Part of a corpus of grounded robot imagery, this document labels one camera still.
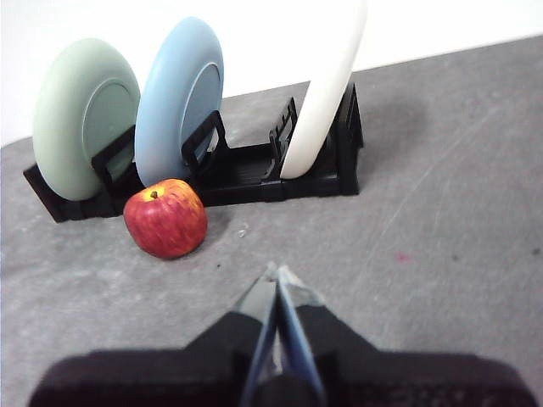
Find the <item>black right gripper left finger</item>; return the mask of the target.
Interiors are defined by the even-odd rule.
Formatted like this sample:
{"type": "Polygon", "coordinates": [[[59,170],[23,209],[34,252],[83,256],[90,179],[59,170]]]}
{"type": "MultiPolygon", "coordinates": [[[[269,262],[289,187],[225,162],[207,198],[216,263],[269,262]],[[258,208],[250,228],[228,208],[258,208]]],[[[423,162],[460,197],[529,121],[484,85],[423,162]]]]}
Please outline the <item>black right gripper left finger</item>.
{"type": "Polygon", "coordinates": [[[235,305],[184,348],[109,349],[64,358],[31,406],[234,406],[270,320],[278,268],[269,264],[235,305]]]}

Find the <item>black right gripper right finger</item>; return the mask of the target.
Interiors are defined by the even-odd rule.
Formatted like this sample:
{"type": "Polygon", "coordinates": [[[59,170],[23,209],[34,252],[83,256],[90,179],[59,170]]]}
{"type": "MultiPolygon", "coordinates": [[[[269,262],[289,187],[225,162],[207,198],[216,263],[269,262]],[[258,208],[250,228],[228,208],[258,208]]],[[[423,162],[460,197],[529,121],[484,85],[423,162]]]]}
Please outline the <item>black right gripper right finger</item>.
{"type": "Polygon", "coordinates": [[[378,348],[288,267],[277,271],[291,366],[327,406],[536,406],[518,372],[474,354],[378,348]]]}

